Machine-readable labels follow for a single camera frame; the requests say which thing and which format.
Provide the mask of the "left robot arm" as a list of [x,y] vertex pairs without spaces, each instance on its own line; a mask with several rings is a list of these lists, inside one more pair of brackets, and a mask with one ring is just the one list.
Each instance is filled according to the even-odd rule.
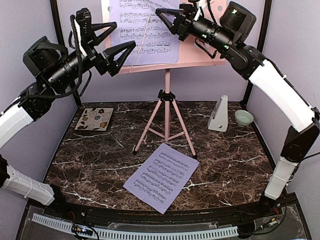
[[116,22],[91,24],[73,20],[79,50],[68,53],[62,45],[51,43],[46,36],[37,40],[23,55],[22,61],[36,81],[21,92],[0,114],[0,145],[5,146],[18,132],[46,114],[54,100],[72,95],[83,73],[96,68],[100,75],[118,74],[136,47],[135,41],[112,46],[97,53],[95,47],[116,28]]

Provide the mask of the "pink perforated music stand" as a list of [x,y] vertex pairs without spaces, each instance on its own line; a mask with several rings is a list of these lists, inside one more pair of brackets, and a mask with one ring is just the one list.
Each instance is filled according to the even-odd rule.
[[[105,21],[110,21],[110,1],[111,0],[101,1],[102,18]],[[111,45],[111,36],[107,38],[106,45],[108,47],[115,46]],[[219,54],[216,55],[215,58],[210,58],[204,51],[196,46],[194,37],[190,37],[185,41],[179,41],[179,58],[176,63],[136,66],[124,65],[120,70],[121,74],[162,71],[165,80],[165,89],[159,92],[156,107],[154,108],[137,145],[133,149],[133,153],[136,154],[138,152],[147,132],[152,132],[163,138],[166,142],[179,136],[185,136],[192,156],[195,158],[197,154],[179,111],[175,96],[171,92],[171,69],[216,66],[223,65],[224,63],[225,61],[220,58]]]

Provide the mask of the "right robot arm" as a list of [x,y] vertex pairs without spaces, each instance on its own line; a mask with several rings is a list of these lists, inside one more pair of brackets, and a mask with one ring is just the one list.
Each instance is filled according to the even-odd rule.
[[255,213],[266,217],[274,210],[274,201],[318,138],[319,111],[300,95],[270,59],[245,44],[256,16],[240,4],[231,1],[219,23],[205,18],[198,1],[193,0],[177,9],[158,8],[155,12],[180,41],[194,36],[215,48],[221,58],[226,59],[241,77],[262,90],[289,119],[291,127],[280,159],[261,196],[262,201],[255,205]]

